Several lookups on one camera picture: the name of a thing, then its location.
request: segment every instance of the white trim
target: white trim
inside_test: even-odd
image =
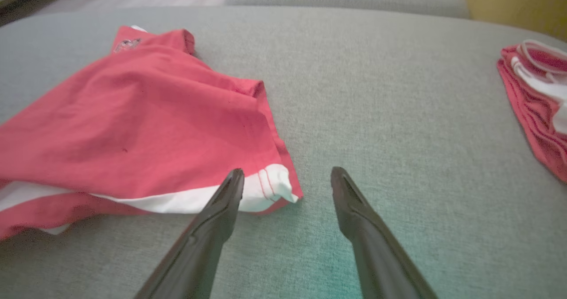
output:
[[[134,24],[134,25],[130,25],[130,28],[135,29],[135,30],[138,30],[138,31],[142,31],[142,32],[148,32],[148,31],[146,31],[146,30],[140,28],[139,26],[137,26],[137,25],[135,25],[135,24]]]
[[[567,134],[567,85],[561,83],[547,83],[538,79],[522,65],[518,57],[513,57],[510,64],[516,76],[522,79],[529,87],[557,101],[559,109],[551,118],[551,123],[553,123],[555,131]]]
[[[551,55],[553,55],[554,57],[557,57],[557,58],[563,58],[563,61],[567,61],[567,53],[566,52],[564,52],[563,50],[558,49],[556,47],[550,47],[549,45],[542,43],[540,41],[531,40],[531,39],[524,40],[517,47],[517,50],[521,49],[522,55],[524,57],[526,57],[526,59],[528,59],[528,61],[530,61],[532,63],[532,65],[534,65],[538,69],[545,71],[547,73],[551,73],[551,74],[567,74],[567,72],[565,72],[565,71],[549,69],[549,67],[544,67],[543,65],[540,65],[538,62],[536,62],[532,58],[530,51],[528,49],[529,44],[534,46],[533,49],[536,49],[536,50],[539,50],[539,51],[544,51],[547,54],[551,54]]]
[[[218,187],[219,185],[194,188],[145,198],[114,198],[101,194],[91,195],[153,213],[196,214],[205,207]],[[37,198],[69,193],[73,193],[73,191],[28,182],[11,182],[0,190],[0,211]],[[288,202],[297,202],[299,199],[291,193],[287,168],[281,164],[271,164],[260,172],[245,178],[245,188],[239,210],[262,212],[280,198],[284,198]]]
[[[69,226],[71,226],[71,224],[64,224],[55,228],[39,228],[39,230],[51,235],[59,235],[62,232],[64,232],[67,228],[69,228]]]

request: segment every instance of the white stripe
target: white stripe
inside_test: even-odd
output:
[[[145,198],[114,198],[101,194],[91,195],[154,213],[196,214],[205,207],[218,187],[219,185],[195,188]],[[72,190],[53,186],[11,182],[0,190],[0,211],[37,198],[72,192]],[[271,164],[261,170],[260,174],[256,173],[245,178],[245,188],[239,210],[243,212],[261,212],[267,210],[280,198],[284,198],[289,202],[297,202],[299,199],[291,193],[287,168],[281,164]]]

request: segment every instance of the pink t-shirt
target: pink t-shirt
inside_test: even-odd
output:
[[[262,81],[193,52],[185,30],[121,27],[110,55],[0,126],[0,239],[94,214],[197,213],[233,168],[242,211],[301,198]]]
[[[534,156],[567,182],[567,54],[526,40],[501,55],[498,71]]]

